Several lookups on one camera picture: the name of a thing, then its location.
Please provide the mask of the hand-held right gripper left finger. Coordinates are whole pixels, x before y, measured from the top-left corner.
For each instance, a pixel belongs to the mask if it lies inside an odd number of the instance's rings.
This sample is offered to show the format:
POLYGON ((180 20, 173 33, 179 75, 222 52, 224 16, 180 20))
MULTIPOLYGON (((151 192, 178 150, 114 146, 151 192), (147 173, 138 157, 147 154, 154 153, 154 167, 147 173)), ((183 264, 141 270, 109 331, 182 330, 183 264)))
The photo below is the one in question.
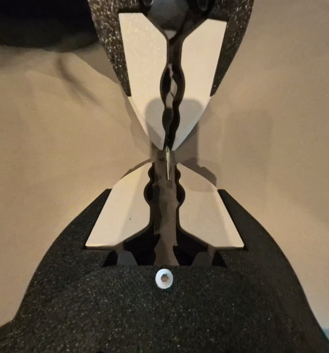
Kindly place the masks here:
POLYGON ((114 185, 86 247, 115 247, 149 229, 152 222, 153 170, 154 164, 147 162, 114 185))

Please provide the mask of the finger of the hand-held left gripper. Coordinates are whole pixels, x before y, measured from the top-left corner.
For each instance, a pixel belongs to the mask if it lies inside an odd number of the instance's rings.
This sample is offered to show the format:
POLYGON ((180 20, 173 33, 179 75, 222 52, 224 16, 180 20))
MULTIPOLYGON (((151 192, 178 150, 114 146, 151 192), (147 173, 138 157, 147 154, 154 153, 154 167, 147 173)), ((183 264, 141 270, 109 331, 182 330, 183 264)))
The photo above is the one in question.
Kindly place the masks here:
POLYGON ((181 48, 184 95, 179 104, 179 127, 172 150, 189 135, 211 99, 211 89, 227 22, 207 19, 189 33, 181 48))
POLYGON ((165 130, 161 79, 167 68, 167 38, 142 13, 120 13, 130 104, 152 143, 162 150, 165 130))

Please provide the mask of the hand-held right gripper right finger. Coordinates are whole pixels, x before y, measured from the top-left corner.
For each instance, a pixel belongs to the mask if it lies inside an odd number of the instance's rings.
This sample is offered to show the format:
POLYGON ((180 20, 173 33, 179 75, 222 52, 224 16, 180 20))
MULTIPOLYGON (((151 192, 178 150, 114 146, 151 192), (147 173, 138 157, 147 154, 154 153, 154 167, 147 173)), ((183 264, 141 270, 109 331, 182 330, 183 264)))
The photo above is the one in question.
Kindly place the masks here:
POLYGON ((181 163, 176 172, 180 230, 212 247, 244 247, 215 185, 181 163))

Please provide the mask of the person's left forearm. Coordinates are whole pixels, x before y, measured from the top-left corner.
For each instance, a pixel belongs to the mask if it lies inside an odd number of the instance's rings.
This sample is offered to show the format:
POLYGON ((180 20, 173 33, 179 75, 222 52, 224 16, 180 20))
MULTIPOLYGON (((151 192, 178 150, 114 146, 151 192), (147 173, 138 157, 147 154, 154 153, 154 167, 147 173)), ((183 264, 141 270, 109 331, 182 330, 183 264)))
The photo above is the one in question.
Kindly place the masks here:
POLYGON ((74 51, 97 43, 86 0, 0 0, 0 45, 74 51))

